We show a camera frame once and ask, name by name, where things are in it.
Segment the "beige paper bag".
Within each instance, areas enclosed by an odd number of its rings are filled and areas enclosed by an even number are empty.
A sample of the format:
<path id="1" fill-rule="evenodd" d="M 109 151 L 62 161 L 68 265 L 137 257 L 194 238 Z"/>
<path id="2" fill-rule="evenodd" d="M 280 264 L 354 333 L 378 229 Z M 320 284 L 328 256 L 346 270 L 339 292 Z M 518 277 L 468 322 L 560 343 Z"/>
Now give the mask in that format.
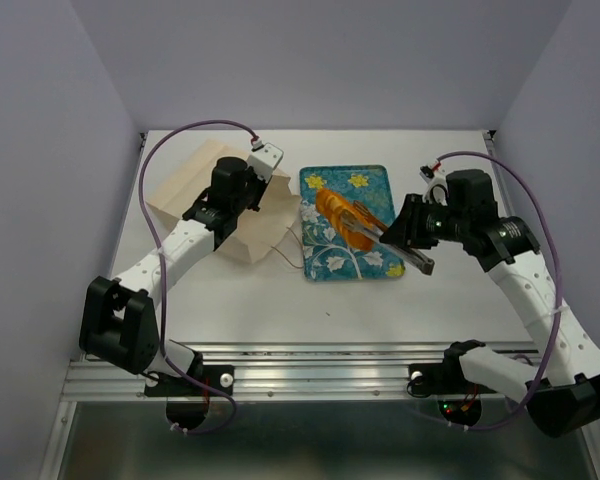
<path id="1" fill-rule="evenodd" d="M 245 160 L 248 154 L 216 140 L 207 140 L 153 190 L 146 203 L 167 230 L 175 227 L 185 210 L 211 184 L 212 169 L 224 156 Z M 300 196 L 291 193 L 290 176 L 276 169 L 259 203 L 260 210 L 242 213 L 237 229 L 217 253 L 247 264 L 262 260 L 293 226 L 300 201 Z"/>

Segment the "metal serving tongs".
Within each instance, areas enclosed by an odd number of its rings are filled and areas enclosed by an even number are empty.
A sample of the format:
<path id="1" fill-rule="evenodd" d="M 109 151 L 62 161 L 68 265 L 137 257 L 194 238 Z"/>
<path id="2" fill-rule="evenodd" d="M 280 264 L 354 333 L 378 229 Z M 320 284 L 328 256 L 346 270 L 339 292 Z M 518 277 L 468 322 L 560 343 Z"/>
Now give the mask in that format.
<path id="1" fill-rule="evenodd" d="M 405 263 L 415 267 L 422 274 L 430 276 L 435 262 L 425 254 L 410 247 L 398 247 L 381 241 L 388 228 L 375 218 L 360 202 L 352 207 L 344 207 L 338 215 L 344 232 L 341 234 L 345 242 L 358 250 L 370 250 L 379 246 L 398 256 Z"/>

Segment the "orange twisted fake bread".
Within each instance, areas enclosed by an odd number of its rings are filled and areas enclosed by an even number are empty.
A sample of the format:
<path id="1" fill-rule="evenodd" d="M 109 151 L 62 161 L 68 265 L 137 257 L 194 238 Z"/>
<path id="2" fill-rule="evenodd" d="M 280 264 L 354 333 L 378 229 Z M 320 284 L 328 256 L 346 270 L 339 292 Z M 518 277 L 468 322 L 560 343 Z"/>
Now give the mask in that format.
<path id="1" fill-rule="evenodd" d="M 352 248 L 370 251 L 388 227 L 360 201 L 348 201 L 327 188 L 317 191 L 315 206 L 319 214 Z"/>

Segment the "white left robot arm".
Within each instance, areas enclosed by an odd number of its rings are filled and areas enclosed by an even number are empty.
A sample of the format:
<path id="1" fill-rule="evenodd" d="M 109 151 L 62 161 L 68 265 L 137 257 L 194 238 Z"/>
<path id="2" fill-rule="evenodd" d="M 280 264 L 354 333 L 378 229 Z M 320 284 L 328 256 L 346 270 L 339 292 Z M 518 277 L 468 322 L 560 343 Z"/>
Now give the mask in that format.
<path id="1" fill-rule="evenodd" d="M 211 181 L 156 248 L 113 279 L 88 286 L 80 348 L 131 374 L 161 373 L 179 393 L 202 382 L 203 357 L 166 345 L 166 295 L 196 263 L 236 230 L 239 216 L 256 211 L 283 155 L 266 146 L 245 160 L 225 156 Z"/>

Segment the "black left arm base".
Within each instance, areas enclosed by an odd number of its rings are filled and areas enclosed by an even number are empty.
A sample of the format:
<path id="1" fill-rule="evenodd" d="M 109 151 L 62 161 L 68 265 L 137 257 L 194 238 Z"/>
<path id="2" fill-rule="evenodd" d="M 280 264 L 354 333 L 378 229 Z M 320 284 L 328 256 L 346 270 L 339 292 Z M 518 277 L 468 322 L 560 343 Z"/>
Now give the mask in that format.
<path id="1" fill-rule="evenodd" d="M 158 351 L 141 376 L 154 396 L 161 393 L 167 398 L 170 430 L 190 437 L 219 432 L 235 420 L 237 403 L 221 385 L 224 374 L 232 376 L 233 370 L 225 369 L 214 378 L 200 352 L 169 340 L 165 352 Z"/>

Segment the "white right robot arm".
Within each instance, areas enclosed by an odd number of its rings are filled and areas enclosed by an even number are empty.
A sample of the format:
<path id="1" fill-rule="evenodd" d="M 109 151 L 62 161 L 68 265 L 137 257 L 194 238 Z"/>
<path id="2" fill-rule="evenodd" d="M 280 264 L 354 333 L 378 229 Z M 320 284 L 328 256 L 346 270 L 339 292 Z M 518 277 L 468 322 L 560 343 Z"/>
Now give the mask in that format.
<path id="1" fill-rule="evenodd" d="M 557 438 L 600 419 L 600 349 L 557 296 L 540 245 L 519 217 L 498 210 L 491 177 L 479 169 L 444 174 L 424 167 L 424 194 L 409 194 L 382 235 L 386 246 L 416 253 L 456 242 L 500 288 L 542 355 L 538 366 L 496 353 L 478 340 L 456 341 L 439 363 L 417 367 L 415 397 L 475 387 L 524 404 L 534 424 Z"/>

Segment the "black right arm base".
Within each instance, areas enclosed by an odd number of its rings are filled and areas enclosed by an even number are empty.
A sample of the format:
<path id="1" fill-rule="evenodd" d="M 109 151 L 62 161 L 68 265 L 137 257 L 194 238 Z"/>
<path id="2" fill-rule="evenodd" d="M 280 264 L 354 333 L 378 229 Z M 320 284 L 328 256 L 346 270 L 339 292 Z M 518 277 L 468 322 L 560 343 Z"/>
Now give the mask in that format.
<path id="1" fill-rule="evenodd" d="M 482 396 L 494 394 L 483 385 L 454 377 L 441 362 L 409 364 L 406 392 L 416 399 L 434 399 L 441 419 L 465 430 L 481 419 Z"/>

